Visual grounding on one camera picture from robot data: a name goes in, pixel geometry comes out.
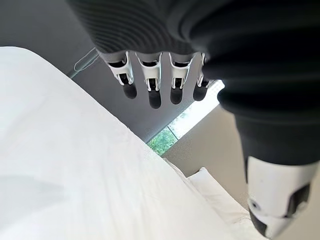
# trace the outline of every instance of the window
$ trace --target window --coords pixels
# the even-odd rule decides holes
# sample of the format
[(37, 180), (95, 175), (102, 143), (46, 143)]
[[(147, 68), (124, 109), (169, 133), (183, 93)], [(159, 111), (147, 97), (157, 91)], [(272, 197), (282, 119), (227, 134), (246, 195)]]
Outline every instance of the window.
[(183, 135), (200, 122), (218, 104), (218, 92), (225, 86), (221, 80), (215, 81), (208, 89), (202, 101), (194, 101), (168, 126), (148, 142), (148, 146), (158, 155), (164, 154)]

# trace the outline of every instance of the robotic hand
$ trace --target robotic hand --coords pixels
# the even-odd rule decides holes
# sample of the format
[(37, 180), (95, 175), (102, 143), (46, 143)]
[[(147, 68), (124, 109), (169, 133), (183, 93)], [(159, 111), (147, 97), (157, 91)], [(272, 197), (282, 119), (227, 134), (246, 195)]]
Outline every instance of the robotic hand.
[(252, 222), (265, 237), (279, 235), (306, 206), (320, 160), (320, 3), (68, 1), (127, 88), (134, 84), (128, 50), (137, 52), (149, 93), (160, 87), (160, 55), (143, 55), (170, 52), (177, 104), (193, 54), (205, 53), (194, 99), (222, 79), (218, 100), (235, 116)]

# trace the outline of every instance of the mattress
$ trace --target mattress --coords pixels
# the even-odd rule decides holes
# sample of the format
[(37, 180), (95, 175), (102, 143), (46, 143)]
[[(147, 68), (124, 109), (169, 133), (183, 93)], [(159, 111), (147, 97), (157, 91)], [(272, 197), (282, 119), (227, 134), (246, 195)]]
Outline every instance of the mattress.
[(1, 240), (233, 239), (199, 192), (35, 53), (0, 47), (0, 113)]

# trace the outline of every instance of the black fingertip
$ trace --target black fingertip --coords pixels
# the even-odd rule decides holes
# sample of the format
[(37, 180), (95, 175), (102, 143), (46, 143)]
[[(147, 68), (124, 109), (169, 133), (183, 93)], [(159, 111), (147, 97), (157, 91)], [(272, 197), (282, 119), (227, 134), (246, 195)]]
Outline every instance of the black fingertip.
[(153, 109), (158, 109), (161, 106), (160, 91), (149, 91), (149, 104)]
[(205, 86), (199, 87), (197, 84), (195, 84), (193, 90), (193, 99), (195, 101), (202, 101), (207, 94), (207, 90), (208, 88), (206, 88)]
[(136, 85), (134, 83), (130, 84), (125, 84), (123, 86), (123, 91), (124, 94), (129, 98), (129, 99), (134, 99), (137, 96), (137, 89)]
[(249, 209), (249, 213), (250, 213), (250, 218), (251, 221), (255, 227), (255, 229), (257, 229), (257, 231), (262, 235), (262, 236), (266, 236), (266, 230), (267, 230), (267, 225), (265, 225), (262, 221), (260, 221), (253, 213), (252, 211)]
[(176, 88), (171, 88), (171, 93), (170, 93), (170, 100), (174, 105), (177, 105), (181, 102), (182, 100), (182, 94), (183, 90), (176, 87)]

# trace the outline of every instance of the green foliage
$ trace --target green foliage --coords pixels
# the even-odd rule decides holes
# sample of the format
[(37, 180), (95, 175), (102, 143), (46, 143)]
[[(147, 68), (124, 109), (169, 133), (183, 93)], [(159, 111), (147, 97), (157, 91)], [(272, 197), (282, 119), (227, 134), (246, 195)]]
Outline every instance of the green foliage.
[(175, 142), (176, 137), (165, 127), (147, 145), (159, 156), (164, 154)]

